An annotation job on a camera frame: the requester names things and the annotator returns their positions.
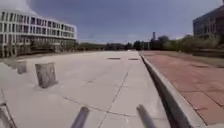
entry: cloud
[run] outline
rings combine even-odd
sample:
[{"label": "cloud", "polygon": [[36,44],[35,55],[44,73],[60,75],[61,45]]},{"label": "cloud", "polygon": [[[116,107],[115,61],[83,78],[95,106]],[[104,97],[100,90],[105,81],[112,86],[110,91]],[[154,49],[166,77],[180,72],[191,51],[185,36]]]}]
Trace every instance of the cloud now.
[{"label": "cloud", "polygon": [[0,0],[1,9],[13,9],[36,14],[30,7],[30,0]]}]

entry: concrete plaza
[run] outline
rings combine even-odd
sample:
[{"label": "concrete plaza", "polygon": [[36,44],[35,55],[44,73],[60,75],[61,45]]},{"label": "concrete plaza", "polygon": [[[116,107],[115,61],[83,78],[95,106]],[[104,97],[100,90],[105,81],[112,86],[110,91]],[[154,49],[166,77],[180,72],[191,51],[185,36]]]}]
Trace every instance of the concrete plaza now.
[{"label": "concrete plaza", "polygon": [[[170,128],[138,52],[80,53],[25,60],[28,72],[22,75],[0,63],[1,102],[7,103],[18,128],[70,128],[82,106],[90,109],[84,128],[143,128],[136,110],[140,104],[156,127]],[[35,64],[48,62],[55,63],[58,83],[41,89]]]}]

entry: grass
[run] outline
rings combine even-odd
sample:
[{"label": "grass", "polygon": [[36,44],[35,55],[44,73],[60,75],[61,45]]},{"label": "grass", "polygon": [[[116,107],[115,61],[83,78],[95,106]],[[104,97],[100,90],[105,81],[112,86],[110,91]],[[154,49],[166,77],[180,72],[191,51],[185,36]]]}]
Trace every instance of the grass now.
[{"label": "grass", "polygon": [[155,51],[154,53],[159,55],[167,55],[171,57],[176,57],[183,60],[201,62],[201,63],[212,65],[217,68],[224,68],[224,59],[222,58],[199,57],[199,56],[193,56],[191,54],[172,52],[172,51]]}]

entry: curb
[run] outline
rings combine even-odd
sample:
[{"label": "curb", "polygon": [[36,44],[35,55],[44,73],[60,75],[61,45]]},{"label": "curb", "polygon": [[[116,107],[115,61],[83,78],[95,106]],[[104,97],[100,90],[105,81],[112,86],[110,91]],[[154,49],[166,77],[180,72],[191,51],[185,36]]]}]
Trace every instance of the curb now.
[{"label": "curb", "polygon": [[160,94],[171,126],[175,128],[205,127],[204,121],[154,65],[141,56]]}]

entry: sky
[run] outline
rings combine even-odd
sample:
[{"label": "sky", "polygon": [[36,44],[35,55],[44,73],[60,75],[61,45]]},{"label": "sky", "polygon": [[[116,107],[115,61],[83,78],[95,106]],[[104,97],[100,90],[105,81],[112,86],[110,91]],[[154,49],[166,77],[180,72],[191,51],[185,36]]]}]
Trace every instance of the sky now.
[{"label": "sky", "polygon": [[29,11],[74,24],[78,40],[126,43],[192,34],[192,20],[222,0],[0,0],[0,8]]}]

